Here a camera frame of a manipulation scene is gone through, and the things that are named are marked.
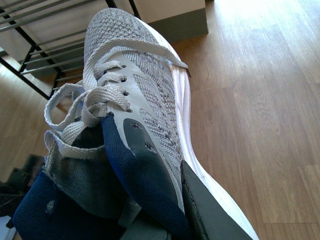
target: shoelace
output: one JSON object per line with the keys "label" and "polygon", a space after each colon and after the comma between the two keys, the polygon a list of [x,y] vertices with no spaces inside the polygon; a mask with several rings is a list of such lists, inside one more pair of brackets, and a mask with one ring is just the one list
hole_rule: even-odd
{"label": "shoelace", "polygon": [[[155,54],[166,58],[174,66],[188,69],[188,66],[178,60],[169,49],[159,44],[134,38],[113,38],[104,42],[87,60],[83,69],[83,79],[77,84],[64,84],[46,104],[44,119],[52,128],[44,134],[44,142],[48,150],[57,143],[58,150],[64,157],[93,159],[100,154],[100,151],[104,151],[104,146],[96,148],[72,146],[71,144],[77,136],[85,128],[95,127],[101,121],[101,118],[107,115],[108,103],[119,106],[123,111],[131,112],[130,103],[126,99],[126,95],[128,95],[126,90],[121,85],[108,84],[108,82],[121,83],[127,80],[126,76],[120,73],[107,72],[110,69],[122,69],[125,66],[112,60],[95,67],[99,59],[117,46]],[[70,94],[73,100],[70,109],[63,121],[54,124],[51,120],[52,110]]]}

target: white sole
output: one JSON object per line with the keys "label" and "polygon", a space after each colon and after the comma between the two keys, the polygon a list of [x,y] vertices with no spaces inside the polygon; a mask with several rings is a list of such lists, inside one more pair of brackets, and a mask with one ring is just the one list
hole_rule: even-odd
{"label": "white sole", "polygon": [[[152,27],[140,21],[155,37],[158,43],[168,48],[178,59],[179,56],[172,46]],[[208,188],[212,196],[221,205],[224,211],[253,239],[259,240],[249,220],[232,199],[232,197],[204,170],[193,151],[190,136],[190,85],[187,71],[175,66],[170,67],[172,72],[175,113],[177,129],[182,147],[184,160],[189,164],[195,174]]]}

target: metal shoe rack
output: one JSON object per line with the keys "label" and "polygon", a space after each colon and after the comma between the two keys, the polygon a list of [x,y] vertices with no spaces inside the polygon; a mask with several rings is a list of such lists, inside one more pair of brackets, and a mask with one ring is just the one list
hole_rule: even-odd
{"label": "metal shoe rack", "polygon": [[[51,40],[47,40],[44,42],[37,43],[21,28],[21,26],[48,18],[50,16],[53,16],[53,15],[56,15],[56,14],[59,14],[59,13],[65,12],[65,11],[70,11],[74,8],[77,8],[77,7],[80,7],[83,5],[87,5],[87,4],[95,2],[97,0],[82,0],[82,1],[79,1],[75,4],[72,4],[70,6],[61,7],[58,10],[53,10],[48,13],[32,17],[32,15],[35,13],[38,13],[43,10],[47,10],[47,9],[50,9],[50,8],[53,8],[56,6],[60,6],[61,4],[70,1],[70,0],[57,0],[53,3],[35,8],[33,10],[29,10],[24,13],[12,16],[12,17],[10,16],[11,13],[18,12],[22,9],[24,10],[24,9],[30,8],[30,7],[35,6],[37,4],[43,3],[45,1],[47,1],[47,0],[33,0],[33,1],[32,0],[17,0],[15,2],[11,2],[7,5],[0,6],[0,17],[4,18],[3,20],[0,21],[0,25],[4,24],[4,23],[10,24],[8,26],[0,28],[0,34],[4,31],[15,29],[31,45],[28,53],[26,54],[26,56],[25,56],[24,60],[22,61],[18,70],[16,70],[10,64],[8,64],[2,57],[0,57],[0,64],[2,64],[7,69],[9,69],[12,73],[14,73],[22,81],[24,81],[26,84],[28,84],[31,88],[33,88],[37,93],[39,93],[45,99],[49,100],[51,98],[51,96],[54,94],[55,90],[59,89],[59,87],[57,87],[58,83],[66,83],[68,81],[71,81],[71,80],[74,80],[74,79],[81,77],[81,74],[69,75],[69,73],[72,73],[73,71],[75,71],[77,69],[81,69],[83,67],[83,62],[84,62],[83,55],[75,57],[73,59],[63,60],[60,62],[54,61],[54,59],[57,59],[57,57],[67,56],[71,53],[74,53],[75,51],[83,50],[83,48],[84,48],[83,45],[84,45],[85,40],[84,39],[73,40],[73,41],[70,41],[70,42],[67,42],[64,44],[55,45],[55,46],[47,48],[47,49],[43,49],[42,46],[45,44],[49,44],[49,43],[52,44],[52,43],[57,42],[62,39],[68,39],[69,37],[72,37],[75,35],[79,35],[81,33],[84,33],[86,31],[86,29],[84,29],[82,31],[77,31],[77,32],[74,32],[74,33],[71,33],[68,35],[60,36],[60,37],[57,37],[57,38],[54,38]],[[116,8],[117,7],[113,0],[105,0],[105,2],[109,8]],[[140,18],[134,1],[129,0],[129,2],[132,7],[132,10],[134,12],[134,15],[136,17]],[[30,16],[29,19],[24,19],[21,21],[19,20],[20,18],[24,18],[24,17],[28,17],[28,16]],[[46,64],[41,67],[37,67],[34,69],[29,69],[29,67],[28,67],[34,63],[41,64],[41,63],[45,63],[45,62],[46,62]],[[65,67],[70,64],[76,65],[76,66],[73,66],[70,68]],[[41,89],[39,89],[36,85],[34,85],[32,82],[30,82],[25,77],[25,75],[26,74],[34,74],[34,73],[41,72],[43,70],[49,70],[49,69],[54,69],[56,71],[56,76],[55,76],[54,83],[53,83],[53,86],[51,89],[51,93],[49,95],[47,95]]]}

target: wooden floor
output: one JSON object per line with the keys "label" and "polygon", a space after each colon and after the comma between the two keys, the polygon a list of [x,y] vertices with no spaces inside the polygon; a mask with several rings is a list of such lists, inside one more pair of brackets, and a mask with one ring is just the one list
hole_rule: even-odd
{"label": "wooden floor", "polygon": [[[215,0],[206,13],[208,35],[173,45],[192,74],[195,154],[261,240],[320,240],[320,0]],[[0,86],[6,181],[46,154],[47,101],[4,67]]]}

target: baseboard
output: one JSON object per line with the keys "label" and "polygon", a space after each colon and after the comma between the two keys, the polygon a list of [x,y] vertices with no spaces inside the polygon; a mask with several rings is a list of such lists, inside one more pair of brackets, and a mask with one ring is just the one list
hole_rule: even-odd
{"label": "baseboard", "polygon": [[148,23],[169,43],[190,39],[208,33],[206,9],[198,9],[180,15]]}

